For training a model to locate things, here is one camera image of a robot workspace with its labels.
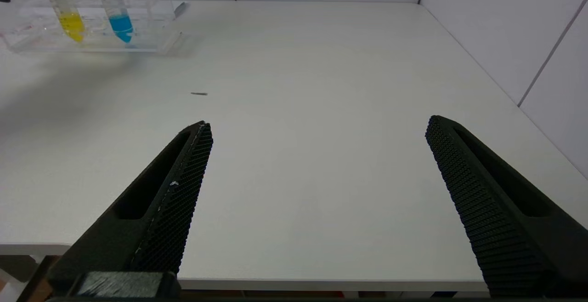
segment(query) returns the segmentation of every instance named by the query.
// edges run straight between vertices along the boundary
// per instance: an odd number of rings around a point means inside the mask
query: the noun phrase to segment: textured gripper pad
[[[50,269],[55,296],[92,271],[177,273],[211,149],[210,124],[179,132]]]
[[[132,270],[179,272],[210,149],[212,133],[207,125],[200,131],[191,153],[183,158],[176,172],[177,180],[170,183],[161,208],[141,242]]]
[[[587,295],[586,229],[460,124],[425,137],[492,297]]]

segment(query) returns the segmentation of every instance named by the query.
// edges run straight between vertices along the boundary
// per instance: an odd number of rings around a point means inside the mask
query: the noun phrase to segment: white table
[[[588,226],[587,181],[418,5],[193,2],[175,27],[182,57],[2,49],[0,254],[65,252],[198,120],[187,289],[484,290],[433,114]]]

